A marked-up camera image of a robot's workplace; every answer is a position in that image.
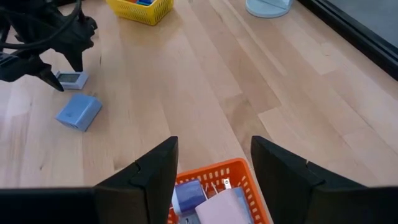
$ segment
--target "black wall edge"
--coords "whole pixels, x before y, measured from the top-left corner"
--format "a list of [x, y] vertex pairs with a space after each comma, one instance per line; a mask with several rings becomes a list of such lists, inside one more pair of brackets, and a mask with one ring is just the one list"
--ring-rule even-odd
[[398, 49], [324, 0], [298, 0], [350, 44], [398, 81]]

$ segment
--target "blue block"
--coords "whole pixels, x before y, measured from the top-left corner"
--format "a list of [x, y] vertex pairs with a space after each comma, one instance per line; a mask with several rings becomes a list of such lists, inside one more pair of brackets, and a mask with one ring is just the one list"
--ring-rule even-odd
[[101, 102], [94, 96], [77, 93], [55, 119], [67, 127], [86, 131], [101, 107]]

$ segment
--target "wood plank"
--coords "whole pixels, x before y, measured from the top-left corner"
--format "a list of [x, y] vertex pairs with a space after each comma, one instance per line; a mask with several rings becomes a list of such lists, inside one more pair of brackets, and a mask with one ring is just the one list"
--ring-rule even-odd
[[397, 185], [398, 154], [371, 128], [347, 134], [344, 139], [365, 165], [380, 180], [381, 185]]
[[269, 140], [271, 140], [271, 137], [244, 95], [234, 96], [225, 100], [221, 103], [221, 107], [242, 146], [243, 152], [251, 162], [251, 137], [260, 135]]
[[192, 11], [202, 23], [256, 112], [262, 113], [279, 106], [277, 97], [211, 4], [208, 1], [193, 1], [191, 5]]

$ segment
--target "colorful items in basket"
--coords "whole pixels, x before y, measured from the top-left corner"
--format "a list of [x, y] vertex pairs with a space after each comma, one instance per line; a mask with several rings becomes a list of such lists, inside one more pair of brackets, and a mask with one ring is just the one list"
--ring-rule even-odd
[[224, 189], [219, 193], [211, 183], [214, 192], [208, 198], [207, 185], [203, 190], [199, 180], [176, 185], [172, 205], [179, 224], [248, 223], [254, 220], [242, 187], [232, 188], [229, 179], [223, 179]]
[[150, 6], [154, 0], [138, 0], [136, 4], [142, 4], [143, 6]]

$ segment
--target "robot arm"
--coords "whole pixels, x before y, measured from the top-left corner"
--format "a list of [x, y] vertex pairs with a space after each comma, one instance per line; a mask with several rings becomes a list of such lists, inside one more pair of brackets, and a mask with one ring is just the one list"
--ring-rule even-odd
[[0, 52], [0, 80], [6, 82], [13, 82], [28, 74], [63, 91], [51, 72], [51, 65], [41, 61], [39, 55], [54, 49], [65, 56], [76, 72], [81, 72], [82, 53], [94, 46], [91, 37], [97, 25], [94, 19], [81, 11], [81, 0], [77, 0], [69, 16], [62, 15], [53, 1], [0, 0], [0, 19], [7, 20], [16, 30], [17, 40], [23, 42], [0, 42], [0, 47], [17, 49], [11, 54]]

